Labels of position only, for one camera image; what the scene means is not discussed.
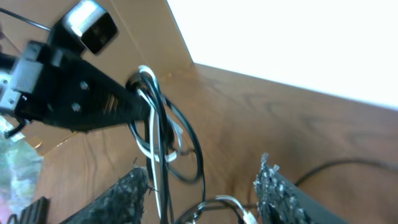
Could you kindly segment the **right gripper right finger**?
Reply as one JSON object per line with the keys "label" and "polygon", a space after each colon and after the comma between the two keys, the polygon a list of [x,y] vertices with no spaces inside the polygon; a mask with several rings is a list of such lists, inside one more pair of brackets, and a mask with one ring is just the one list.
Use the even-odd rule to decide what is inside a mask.
{"label": "right gripper right finger", "polygon": [[259,173],[254,181],[257,209],[263,223],[346,223],[282,176],[279,166],[270,166],[268,158],[268,153],[261,156]]}

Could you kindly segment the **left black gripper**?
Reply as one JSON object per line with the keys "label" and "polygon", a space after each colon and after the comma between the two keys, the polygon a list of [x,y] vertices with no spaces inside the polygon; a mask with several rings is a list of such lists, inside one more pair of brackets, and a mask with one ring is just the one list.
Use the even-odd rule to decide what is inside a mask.
{"label": "left black gripper", "polygon": [[18,56],[1,54],[1,114],[84,132],[141,121],[149,105],[65,47],[28,41]]}

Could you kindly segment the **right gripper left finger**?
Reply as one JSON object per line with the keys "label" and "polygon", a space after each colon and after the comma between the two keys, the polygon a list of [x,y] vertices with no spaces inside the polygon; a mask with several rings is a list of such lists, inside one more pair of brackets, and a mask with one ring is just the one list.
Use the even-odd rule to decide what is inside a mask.
{"label": "right gripper left finger", "polygon": [[147,169],[135,167],[90,204],[63,221],[67,224],[140,223],[149,189]]}

